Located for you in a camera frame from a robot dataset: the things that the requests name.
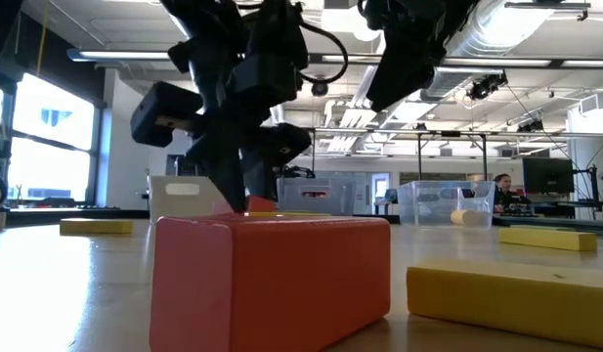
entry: wooden table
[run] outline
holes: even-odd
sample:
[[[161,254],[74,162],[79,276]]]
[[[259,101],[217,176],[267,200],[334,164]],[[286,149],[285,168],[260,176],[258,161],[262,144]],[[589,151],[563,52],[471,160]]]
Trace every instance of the wooden table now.
[[[393,227],[392,311],[328,351],[589,351],[408,314],[406,268],[425,258],[603,269],[603,239],[598,253],[580,253],[499,245],[495,237]],[[136,223],[131,238],[60,237],[57,226],[0,235],[0,352],[149,351],[153,241],[147,221]]]

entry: clear plastic container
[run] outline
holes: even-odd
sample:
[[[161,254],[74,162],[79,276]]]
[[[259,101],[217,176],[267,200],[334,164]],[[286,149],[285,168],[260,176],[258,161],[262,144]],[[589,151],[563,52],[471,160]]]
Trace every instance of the clear plastic container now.
[[[495,208],[490,181],[413,181],[398,190],[401,223],[489,229]]]
[[[279,211],[310,211],[351,216],[355,205],[355,180],[278,179]]]

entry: security camera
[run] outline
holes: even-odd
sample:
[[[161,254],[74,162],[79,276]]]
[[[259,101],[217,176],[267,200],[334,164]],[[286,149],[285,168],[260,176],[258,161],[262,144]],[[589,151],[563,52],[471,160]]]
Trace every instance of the security camera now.
[[[324,97],[329,92],[329,87],[326,83],[314,83],[312,85],[312,95],[314,97]]]

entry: ceiling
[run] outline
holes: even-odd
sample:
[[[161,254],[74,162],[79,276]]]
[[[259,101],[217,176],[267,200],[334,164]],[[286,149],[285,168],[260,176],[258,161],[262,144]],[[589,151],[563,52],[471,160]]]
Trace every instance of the ceiling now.
[[[49,1],[48,27],[81,49],[165,51],[185,39],[163,8],[154,3],[116,0]],[[325,25],[322,23],[323,1],[303,1],[304,15],[308,22]],[[603,58],[603,0],[588,2],[592,9],[587,21],[577,22],[576,13],[556,13],[507,56]],[[23,10],[42,22],[44,4],[45,0],[27,0]],[[328,40],[313,33],[304,34],[310,52],[338,52]],[[349,53],[375,53],[380,45],[380,39],[365,42],[356,39],[350,32],[334,34]],[[192,88],[190,78],[178,73],[170,63],[118,63],[117,67],[122,79],[143,92],[157,80]],[[310,66],[305,72],[330,76],[338,70],[339,66]],[[363,82],[366,70],[367,66],[350,66],[344,77],[329,85],[328,95],[322,98],[313,97],[311,84],[305,84],[298,99],[284,105],[284,119],[300,126],[324,126],[325,104],[329,100],[351,101]],[[415,116],[414,119],[410,118],[408,123],[389,122],[384,126],[391,129],[411,128],[418,122],[418,117],[428,129],[474,128],[498,131],[506,128],[513,131],[517,128],[516,122],[521,121],[518,117],[525,115],[526,110],[540,110],[545,130],[560,131],[566,128],[568,108],[575,106],[579,99],[603,90],[603,70],[509,69],[507,76],[513,93],[502,88],[486,101],[473,103],[464,94],[470,81],[481,77],[474,75],[434,109]],[[337,118],[342,116],[334,116],[331,123],[336,121],[337,125]],[[368,123],[383,124],[385,117],[385,113],[381,114]],[[321,143],[321,146],[325,146],[325,150],[332,138],[322,136],[326,143]]]

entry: person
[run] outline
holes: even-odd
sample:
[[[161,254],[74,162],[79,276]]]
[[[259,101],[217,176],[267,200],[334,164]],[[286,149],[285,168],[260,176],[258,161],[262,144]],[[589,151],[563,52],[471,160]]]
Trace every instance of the person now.
[[[511,204],[529,204],[527,198],[511,192],[512,178],[508,174],[500,174],[495,177],[495,212],[502,213],[510,207]]]

